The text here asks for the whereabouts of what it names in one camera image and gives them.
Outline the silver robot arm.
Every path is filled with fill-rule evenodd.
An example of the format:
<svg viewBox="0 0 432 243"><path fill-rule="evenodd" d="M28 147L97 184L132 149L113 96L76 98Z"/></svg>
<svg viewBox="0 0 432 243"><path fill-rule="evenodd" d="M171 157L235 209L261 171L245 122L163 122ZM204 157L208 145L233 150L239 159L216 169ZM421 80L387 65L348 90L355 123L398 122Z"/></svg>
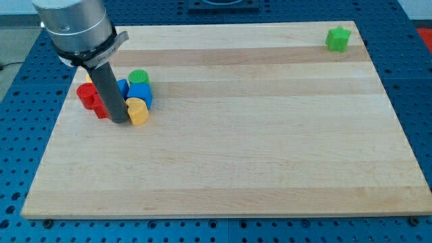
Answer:
<svg viewBox="0 0 432 243"><path fill-rule="evenodd" d="M81 65L116 36L101 0L32 0L32 4L66 65Z"/></svg>

